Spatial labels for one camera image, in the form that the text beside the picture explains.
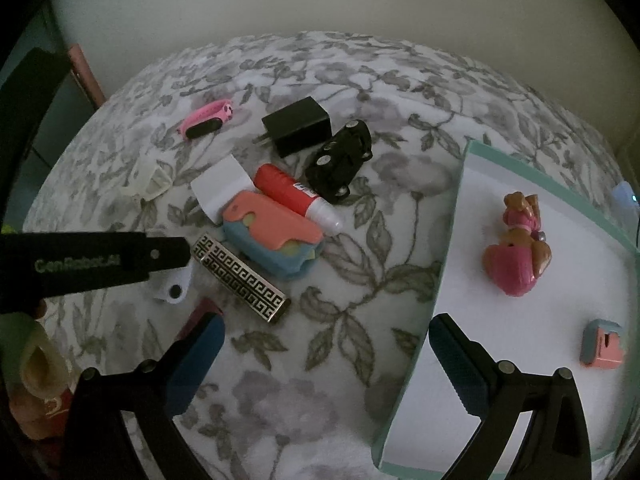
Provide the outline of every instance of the wall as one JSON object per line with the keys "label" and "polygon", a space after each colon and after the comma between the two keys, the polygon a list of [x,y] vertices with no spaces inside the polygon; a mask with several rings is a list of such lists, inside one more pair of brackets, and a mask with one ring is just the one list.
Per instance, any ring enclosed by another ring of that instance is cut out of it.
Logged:
{"label": "wall", "polygon": [[107,95],[174,50],[243,34],[345,30],[456,51],[555,96],[617,146],[640,54],[603,0],[53,0]]}

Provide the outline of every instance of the glue stick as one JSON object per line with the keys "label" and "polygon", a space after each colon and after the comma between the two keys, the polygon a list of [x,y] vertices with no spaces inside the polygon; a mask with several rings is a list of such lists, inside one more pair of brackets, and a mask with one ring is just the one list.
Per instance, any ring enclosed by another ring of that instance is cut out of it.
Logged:
{"label": "glue stick", "polygon": [[273,164],[258,168],[254,184],[266,196],[318,224],[325,234],[335,236],[342,231],[342,219],[331,204]]}

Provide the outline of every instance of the pencil sharpener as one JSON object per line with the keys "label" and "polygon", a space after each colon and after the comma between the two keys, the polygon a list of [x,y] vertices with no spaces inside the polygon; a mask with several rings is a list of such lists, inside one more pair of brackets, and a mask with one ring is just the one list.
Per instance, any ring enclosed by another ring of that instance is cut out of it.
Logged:
{"label": "pencil sharpener", "polygon": [[625,360],[620,325],[604,319],[594,319],[582,335],[582,364],[595,368],[618,368]]}
{"label": "pencil sharpener", "polygon": [[241,191],[222,218],[228,241],[283,280],[306,274],[324,246],[316,224],[263,194]]}
{"label": "pencil sharpener", "polygon": [[369,128],[364,121],[349,121],[313,156],[306,180],[327,202],[338,203],[350,195],[349,184],[372,156]]}

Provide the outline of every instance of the pink wristband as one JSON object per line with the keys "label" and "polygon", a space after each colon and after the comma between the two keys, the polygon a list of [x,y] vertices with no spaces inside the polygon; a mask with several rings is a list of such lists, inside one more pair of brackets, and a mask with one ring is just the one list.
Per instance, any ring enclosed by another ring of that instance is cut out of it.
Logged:
{"label": "pink wristband", "polygon": [[218,130],[233,116],[231,105],[230,99],[220,99],[198,108],[180,125],[181,136],[190,140]]}

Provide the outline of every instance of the tablecloth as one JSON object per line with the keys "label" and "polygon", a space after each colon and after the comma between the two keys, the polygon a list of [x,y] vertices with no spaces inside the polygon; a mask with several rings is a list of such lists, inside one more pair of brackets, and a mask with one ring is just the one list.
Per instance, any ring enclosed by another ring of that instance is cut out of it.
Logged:
{"label": "tablecloth", "polygon": [[[308,95],[328,111],[334,132],[351,119],[366,121],[373,159],[339,207],[345,231],[326,241],[306,278],[276,282],[293,300],[276,326],[199,266],[177,306],[153,300],[142,283],[48,302],[46,330],[69,362],[116,373],[159,358],[198,298],[216,301],[226,343],[175,419],[215,480],[387,478],[369,448],[430,318],[469,139],[524,160],[608,216],[608,190],[621,179],[596,130],[468,57],[360,34],[249,36],[188,48],[127,82],[56,163],[24,228],[145,230],[190,242],[215,233],[190,181],[228,153],[249,174],[271,161],[300,177],[312,150],[281,160],[254,139],[264,131],[261,117]],[[233,100],[233,119],[184,142],[182,119],[219,98]],[[118,190],[142,155],[157,159],[174,183],[139,203]],[[158,478],[132,416],[127,424]],[[637,426],[627,440],[638,439]],[[625,449],[594,475],[621,462]]]}

